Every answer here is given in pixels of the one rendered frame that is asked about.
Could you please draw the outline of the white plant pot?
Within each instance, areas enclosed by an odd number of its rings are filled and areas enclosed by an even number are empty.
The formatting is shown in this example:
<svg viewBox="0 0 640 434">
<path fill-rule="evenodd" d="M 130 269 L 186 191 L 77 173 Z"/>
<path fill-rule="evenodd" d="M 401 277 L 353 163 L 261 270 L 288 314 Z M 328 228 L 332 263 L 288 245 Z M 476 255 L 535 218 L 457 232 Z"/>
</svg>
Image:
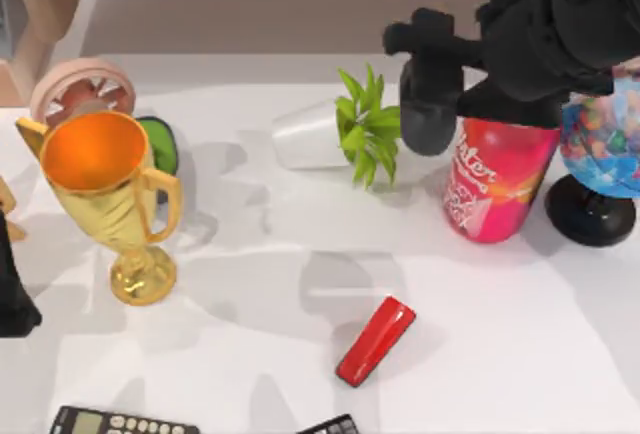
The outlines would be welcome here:
<svg viewBox="0 0 640 434">
<path fill-rule="evenodd" d="M 286 169 L 329 169 L 349 164 L 340 147 L 333 100 L 279 116 L 272 123 L 271 136 L 276 158 Z"/>
</svg>

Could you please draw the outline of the globe with black base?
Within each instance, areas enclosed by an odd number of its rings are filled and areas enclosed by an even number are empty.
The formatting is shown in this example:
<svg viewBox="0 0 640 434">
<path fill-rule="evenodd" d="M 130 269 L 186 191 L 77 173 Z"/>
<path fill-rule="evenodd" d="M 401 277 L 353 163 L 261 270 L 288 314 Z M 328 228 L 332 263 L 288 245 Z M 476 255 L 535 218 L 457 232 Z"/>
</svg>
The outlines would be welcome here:
<svg viewBox="0 0 640 434">
<path fill-rule="evenodd" d="M 563 106 L 559 151 L 568 174 L 545 197 L 553 226 L 589 247 L 625 240 L 640 201 L 640 57 L 613 75 L 610 95 L 574 94 Z"/>
</svg>

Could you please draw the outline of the green and black object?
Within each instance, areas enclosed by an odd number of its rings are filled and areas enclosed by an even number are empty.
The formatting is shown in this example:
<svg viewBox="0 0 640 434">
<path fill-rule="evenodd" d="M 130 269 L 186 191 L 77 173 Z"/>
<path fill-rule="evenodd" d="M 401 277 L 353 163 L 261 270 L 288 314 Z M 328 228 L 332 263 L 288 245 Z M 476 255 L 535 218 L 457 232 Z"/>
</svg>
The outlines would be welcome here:
<svg viewBox="0 0 640 434">
<path fill-rule="evenodd" d="M 145 130 L 153 153 L 154 167 L 175 176 L 179 168 L 179 151 L 171 127 L 156 116 L 137 117 Z"/>
</svg>

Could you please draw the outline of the pink can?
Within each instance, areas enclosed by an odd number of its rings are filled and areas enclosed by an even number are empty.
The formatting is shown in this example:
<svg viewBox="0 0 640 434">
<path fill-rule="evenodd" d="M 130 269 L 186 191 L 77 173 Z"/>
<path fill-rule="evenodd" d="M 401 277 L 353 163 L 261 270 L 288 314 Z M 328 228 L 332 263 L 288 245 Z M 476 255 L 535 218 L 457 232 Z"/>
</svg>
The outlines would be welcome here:
<svg viewBox="0 0 640 434">
<path fill-rule="evenodd" d="M 560 130 L 466 118 L 443 194 L 450 226 L 477 243 L 498 243 L 526 220 Z"/>
</svg>

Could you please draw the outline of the gold trophy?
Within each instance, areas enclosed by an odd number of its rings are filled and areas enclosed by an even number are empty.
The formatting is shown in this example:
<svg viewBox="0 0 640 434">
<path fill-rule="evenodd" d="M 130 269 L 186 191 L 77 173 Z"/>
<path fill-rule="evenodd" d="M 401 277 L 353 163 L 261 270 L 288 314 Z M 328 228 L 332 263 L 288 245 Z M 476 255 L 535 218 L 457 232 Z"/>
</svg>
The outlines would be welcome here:
<svg viewBox="0 0 640 434">
<path fill-rule="evenodd" d="M 149 137 L 133 117 L 101 111 L 54 128 L 26 117 L 15 122 L 66 213 L 97 243 L 117 255 L 113 294 L 147 306 L 163 300 L 177 267 L 160 244 L 183 210 L 178 178 L 156 169 Z"/>
</svg>

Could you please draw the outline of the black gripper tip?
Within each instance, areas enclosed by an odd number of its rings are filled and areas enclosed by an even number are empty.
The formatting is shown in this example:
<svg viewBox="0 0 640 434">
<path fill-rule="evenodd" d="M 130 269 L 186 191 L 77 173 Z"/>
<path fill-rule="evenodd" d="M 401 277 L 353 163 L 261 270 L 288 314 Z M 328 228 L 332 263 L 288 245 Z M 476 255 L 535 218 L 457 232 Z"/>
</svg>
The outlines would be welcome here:
<svg viewBox="0 0 640 434">
<path fill-rule="evenodd" d="M 0 338 L 24 338 L 42 323 L 42 315 L 17 271 L 7 221 L 0 210 Z"/>
</svg>

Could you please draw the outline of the red stapler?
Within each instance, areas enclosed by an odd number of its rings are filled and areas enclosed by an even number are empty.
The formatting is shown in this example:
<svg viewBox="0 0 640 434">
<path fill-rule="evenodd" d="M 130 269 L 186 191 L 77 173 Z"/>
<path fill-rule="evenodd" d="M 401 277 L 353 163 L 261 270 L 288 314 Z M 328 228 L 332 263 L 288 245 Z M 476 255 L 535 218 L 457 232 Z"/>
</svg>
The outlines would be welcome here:
<svg viewBox="0 0 640 434">
<path fill-rule="evenodd" d="M 336 376 L 353 388 L 359 387 L 416 318 L 413 309 L 395 297 L 387 296 L 336 366 Z"/>
</svg>

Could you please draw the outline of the pink round fan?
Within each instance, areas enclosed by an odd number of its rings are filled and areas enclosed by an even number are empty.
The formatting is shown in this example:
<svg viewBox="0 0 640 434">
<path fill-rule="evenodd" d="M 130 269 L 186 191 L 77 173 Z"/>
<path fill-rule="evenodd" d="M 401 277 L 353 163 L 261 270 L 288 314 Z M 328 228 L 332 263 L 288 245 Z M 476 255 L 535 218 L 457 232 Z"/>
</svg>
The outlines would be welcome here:
<svg viewBox="0 0 640 434">
<path fill-rule="evenodd" d="M 117 65 L 100 58 L 77 58 L 52 67 L 35 86 L 31 117 L 48 127 L 100 111 L 132 115 L 136 93 Z"/>
</svg>

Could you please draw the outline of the green plant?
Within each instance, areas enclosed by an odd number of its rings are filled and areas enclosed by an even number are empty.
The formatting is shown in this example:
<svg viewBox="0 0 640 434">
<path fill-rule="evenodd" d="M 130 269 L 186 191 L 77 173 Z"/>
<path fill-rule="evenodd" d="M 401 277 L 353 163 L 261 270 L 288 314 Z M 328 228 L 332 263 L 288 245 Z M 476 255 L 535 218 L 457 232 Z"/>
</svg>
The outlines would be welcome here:
<svg viewBox="0 0 640 434">
<path fill-rule="evenodd" d="M 381 166 L 393 186 L 397 141 L 401 137 L 400 106 L 383 106 L 384 76 L 376 75 L 370 64 L 366 64 L 365 85 L 342 68 L 338 74 L 348 96 L 339 96 L 334 101 L 336 126 L 339 147 L 354 168 L 352 182 L 369 189 Z"/>
</svg>

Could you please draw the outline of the large black calculator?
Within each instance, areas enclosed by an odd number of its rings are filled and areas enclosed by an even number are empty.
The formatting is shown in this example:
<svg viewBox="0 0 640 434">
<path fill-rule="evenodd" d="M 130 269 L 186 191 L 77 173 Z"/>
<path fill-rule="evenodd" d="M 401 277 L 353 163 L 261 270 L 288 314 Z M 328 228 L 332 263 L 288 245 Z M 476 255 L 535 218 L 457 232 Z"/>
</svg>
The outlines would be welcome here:
<svg viewBox="0 0 640 434">
<path fill-rule="evenodd" d="M 48 434 L 201 434 L 190 424 L 144 416 L 61 406 Z"/>
</svg>

